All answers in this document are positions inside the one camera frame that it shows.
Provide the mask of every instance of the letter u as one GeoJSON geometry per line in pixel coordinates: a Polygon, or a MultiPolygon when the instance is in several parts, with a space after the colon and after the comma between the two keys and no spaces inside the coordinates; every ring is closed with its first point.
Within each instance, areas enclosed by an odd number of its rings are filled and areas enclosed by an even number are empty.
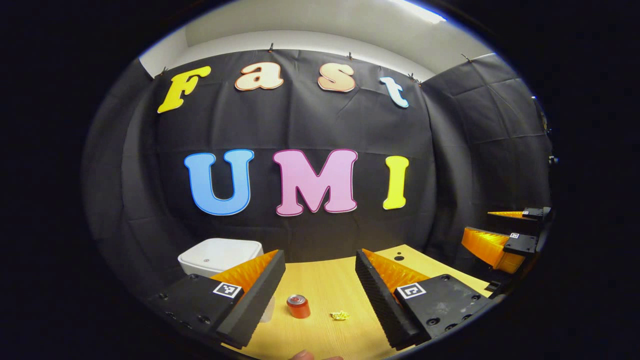
{"type": "Polygon", "coordinates": [[[230,150],[224,157],[231,164],[231,176],[234,194],[228,199],[219,199],[213,192],[211,181],[211,165],[216,157],[208,152],[192,154],[184,159],[189,169],[191,195],[195,204],[204,212],[225,216],[237,214],[249,205],[251,186],[249,184],[249,161],[253,159],[253,151],[246,149],[230,150]]]}

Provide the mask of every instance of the light blue letter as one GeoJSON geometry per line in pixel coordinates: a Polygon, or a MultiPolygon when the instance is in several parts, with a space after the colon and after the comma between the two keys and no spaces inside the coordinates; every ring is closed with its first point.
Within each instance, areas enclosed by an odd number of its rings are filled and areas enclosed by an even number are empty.
{"type": "Polygon", "coordinates": [[[251,150],[238,149],[225,153],[225,161],[231,164],[234,194],[226,200],[221,200],[213,193],[211,183],[211,165],[216,162],[216,157],[208,152],[187,156],[184,165],[189,169],[191,195],[196,205],[212,215],[233,215],[244,210],[249,205],[251,197],[249,161],[252,159],[251,150]]]}
{"type": "Polygon", "coordinates": [[[403,99],[402,96],[400,96],[400,92],[402,91],[402,87],[400,85],[396,84],[396,82],[388,76],[385,78],[380,78],[380,81],[382,81],[387,86],[389,96],[391,96],[391,99],[394,101],[394,103],[396,103],[398,106],[402,106],[403,108],[409,107],[409,102],[403,99]]]}

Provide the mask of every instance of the table surface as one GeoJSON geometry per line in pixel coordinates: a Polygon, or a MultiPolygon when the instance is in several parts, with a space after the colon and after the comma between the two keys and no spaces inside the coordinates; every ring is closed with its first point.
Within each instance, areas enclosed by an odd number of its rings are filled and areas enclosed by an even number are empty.
{"type": "MultiPolygon", "coordinates": [[[[392,260],[400,253],[404,259],[398,262],[404,266],[429,277],[449,274],[480,294],[491,295],[485,290],[488,282],[439,263],[407,245],[376,253],[392,260]]],[[[398,352],[389,346],[360,285],[355,272],[355,256],[288,263],[285,267],[275,291],[276,306],[271,321],[258,323],[247,347],[242,350],[229,348],[263,360],[289,359],[303,349],[313,353],[316,360],[331,356],[342,356],[344,360],[381,359],[398,352]],[[286,300],[295,293],[308,299],[311,310],[308,318],[296,319],[289,314],[286,300]],[[351,318],[338,321],[329,314],[340,310],[349,313],[351,318]]]]}

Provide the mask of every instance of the red can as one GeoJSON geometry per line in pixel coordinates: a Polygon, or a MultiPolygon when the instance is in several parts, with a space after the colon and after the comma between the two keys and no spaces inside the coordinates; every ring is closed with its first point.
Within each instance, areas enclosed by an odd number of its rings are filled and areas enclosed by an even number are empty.
{"type": "Polygon", "coordinates": [[[297,319],[308,318],[311,315],[309,301],[302,295],[291,295],[287,299],[287,305],[289,306],[289,312],[297,319]]]}

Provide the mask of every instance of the yellow crumpled paper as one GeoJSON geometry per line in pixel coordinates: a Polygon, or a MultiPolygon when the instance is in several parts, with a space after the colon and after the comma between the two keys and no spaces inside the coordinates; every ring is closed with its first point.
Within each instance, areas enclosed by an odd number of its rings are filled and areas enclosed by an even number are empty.
{"type": "Polygon", "coordinates": [[[337,313],[329,313],[335,320],[347,320],[351,317],[346,311],[340,310],[337,313]]]}

